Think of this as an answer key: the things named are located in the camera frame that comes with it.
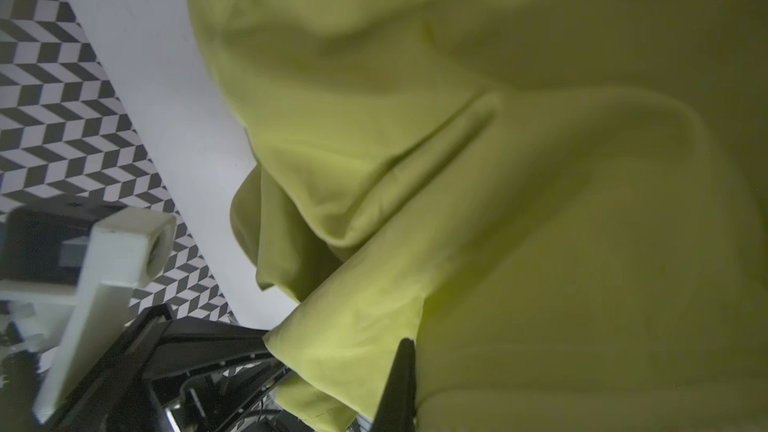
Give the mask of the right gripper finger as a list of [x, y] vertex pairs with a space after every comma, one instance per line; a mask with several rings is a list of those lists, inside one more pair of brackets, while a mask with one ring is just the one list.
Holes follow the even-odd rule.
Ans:
[[371, 432], [416, 430], [416, 350], [410, 338], [400, 341]]

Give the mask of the lime green zip jacket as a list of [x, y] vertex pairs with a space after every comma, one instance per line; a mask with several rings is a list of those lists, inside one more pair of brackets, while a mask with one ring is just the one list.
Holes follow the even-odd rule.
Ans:
[[767, 0], [187, 0], [256, 167], [277, 403], [421, 431], [767, 427]]

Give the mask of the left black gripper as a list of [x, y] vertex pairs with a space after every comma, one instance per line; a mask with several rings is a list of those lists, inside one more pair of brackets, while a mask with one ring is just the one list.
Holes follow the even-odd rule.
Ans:
[[290, 373], [264, 331], [142, 312], [65, 393], [49, 431], [234, 431]]

